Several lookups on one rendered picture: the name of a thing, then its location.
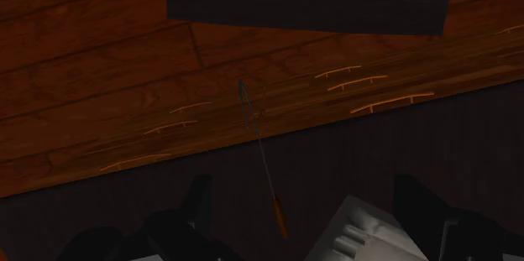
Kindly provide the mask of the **grey moulded block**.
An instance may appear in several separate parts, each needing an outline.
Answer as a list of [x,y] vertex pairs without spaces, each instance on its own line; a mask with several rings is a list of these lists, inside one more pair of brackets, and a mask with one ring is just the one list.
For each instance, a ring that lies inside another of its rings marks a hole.
[[346,196],[304,261],[428,261],[389,213]]

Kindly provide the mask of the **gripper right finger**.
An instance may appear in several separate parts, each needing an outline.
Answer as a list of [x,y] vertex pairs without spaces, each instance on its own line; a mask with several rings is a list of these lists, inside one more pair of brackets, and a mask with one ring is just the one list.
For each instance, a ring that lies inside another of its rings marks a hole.
[[392,213],[428,261],[524,261],[524,235],[450,206],[411,175],[395,177]]

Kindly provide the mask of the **wooden chest of drawers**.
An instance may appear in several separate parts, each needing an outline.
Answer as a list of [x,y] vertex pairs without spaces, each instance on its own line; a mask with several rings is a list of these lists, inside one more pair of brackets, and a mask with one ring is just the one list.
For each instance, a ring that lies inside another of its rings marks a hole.
[[289,237],[277,226],[257,140],[0,200],[8,261],[55,261],[79,232],[179,206],[212,177],[211,234],[248,261],[302,261],[346,195],[389,209],[415,175],[453,204],[524,232],[524,81],[262,140]]

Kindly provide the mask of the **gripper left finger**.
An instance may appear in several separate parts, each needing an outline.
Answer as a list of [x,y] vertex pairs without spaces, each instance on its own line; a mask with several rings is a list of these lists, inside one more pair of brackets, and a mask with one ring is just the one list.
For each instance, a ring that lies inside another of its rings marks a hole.
[[56,261],[244,261],[227,244],[208,238],[212,178],[194,178],[176,209],[150,214],[135,232],[93,227],[74,236]]

